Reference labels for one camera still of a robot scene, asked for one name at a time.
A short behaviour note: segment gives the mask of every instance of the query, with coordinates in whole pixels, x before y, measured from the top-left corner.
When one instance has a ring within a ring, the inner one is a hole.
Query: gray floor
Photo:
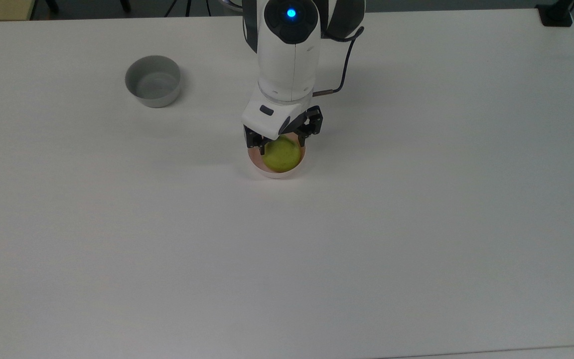
[[[130,0],[132,12],[125,13],[119,0],[57,0],[61,10],[59,14],[51,14],[45,0],[36,1],[32,20],[160,17],[164,16],[173,2],[173,0]],[[218,0],[207,1],[213,16],[239,16],[239,13],[223,8]],[[538,3],[551,4],[554,0],[366,0],[366,2],[368,12],[381,12],[533,8]],[[186,5],[187,0],[177,0],[169,16],[185,16]],[[193,0],[190,16],[207,16],[204,0]]]

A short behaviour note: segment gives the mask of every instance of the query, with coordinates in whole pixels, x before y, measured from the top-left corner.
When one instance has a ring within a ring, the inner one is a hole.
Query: tennis ball
[[[300,146],[285,135],[265,145],[263,162],[270,170],[287,172],[300,162]]]

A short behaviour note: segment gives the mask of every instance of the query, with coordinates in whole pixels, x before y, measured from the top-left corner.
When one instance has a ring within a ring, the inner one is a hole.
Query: gray bowl
[[[168,57],[146,56],[128,68],[126,87],[142,104],[165,107],[180,93],[180,70]]]

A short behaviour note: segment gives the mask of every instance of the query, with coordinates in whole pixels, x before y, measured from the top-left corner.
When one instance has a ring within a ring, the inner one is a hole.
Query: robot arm
[[[351,33],[364,16],[364,0],[244,0],[243,10],[246,41],[257,52],[260,68],[242,115],[248,147],[263,152],[265,143],[289,132],[296,132],[303,146],[306,137],[319,132],[322,120],[319,109],[308,110],[321,34],[332,29],[330,37],[344,38]]]

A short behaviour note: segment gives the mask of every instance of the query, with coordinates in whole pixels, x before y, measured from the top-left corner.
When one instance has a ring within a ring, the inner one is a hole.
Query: bowl
[[[171,59],[151,55],[137,60],[126,72],[126,87],[142,104],[165,107],[180,93],[180,70]]]
[[[285,136],[287,136],[287,138],[289,138],[290,140],[298,143],[298,136],[296,134],[294,134],[294,132],[291,132],[290,134],[285,134]],[[289,171],[285,171],[285,172],[276,172],[274,170],[270,170],[269,167],[267,167],[267,165],[265,165],[265,162],[263,162],[263,157],[262,157],[262,155],[260,155],[260,149],[258,147],[248,148],[248,155],[249,155],[249,159],[251,159],[251,163],[253,163],[254,167],[259,172],[261,172],[265,177],[279,179],[279,178],[289,177],[298,171],[298,169],[301,167],[301,165],[305,159],[305,153],[306,153],[305,148],[306,147],[307,146],[305,145],[305,146],[300,148],[300,161],[298,162],[296,167],[294,167],[293,169],[291,169]]]

